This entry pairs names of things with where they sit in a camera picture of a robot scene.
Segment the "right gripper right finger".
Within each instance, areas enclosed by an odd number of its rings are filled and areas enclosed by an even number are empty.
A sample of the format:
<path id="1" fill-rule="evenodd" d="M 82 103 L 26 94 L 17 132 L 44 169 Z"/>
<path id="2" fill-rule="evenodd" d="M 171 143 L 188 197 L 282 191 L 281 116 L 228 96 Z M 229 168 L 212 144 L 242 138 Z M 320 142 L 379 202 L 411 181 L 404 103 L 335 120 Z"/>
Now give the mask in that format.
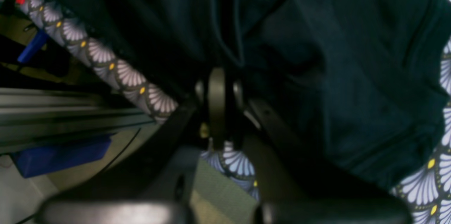
<path id="1" fill-rule="evenodd" d="M 240 115 L 251 116 L 242 150 L 252 163 L 260 203 L 253 224 L 411 224 L 407 206 L 377 186 L 328 162 L 309 140 L 298 139 L 274 109 L 233 96 Z"/>

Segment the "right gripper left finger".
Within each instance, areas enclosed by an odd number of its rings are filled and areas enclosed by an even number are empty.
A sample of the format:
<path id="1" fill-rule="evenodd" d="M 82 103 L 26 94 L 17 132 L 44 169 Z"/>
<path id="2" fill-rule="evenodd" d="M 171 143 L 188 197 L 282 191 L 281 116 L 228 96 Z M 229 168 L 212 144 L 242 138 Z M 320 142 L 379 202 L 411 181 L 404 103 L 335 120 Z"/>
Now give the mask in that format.
<path id="1" fill-rule="evenodd" d="M 227 138 L 227 80 L 214 68 L 133 154 L 39 208 L 39 224 L 194 224 L 189 207 L 201 151 Z"/>

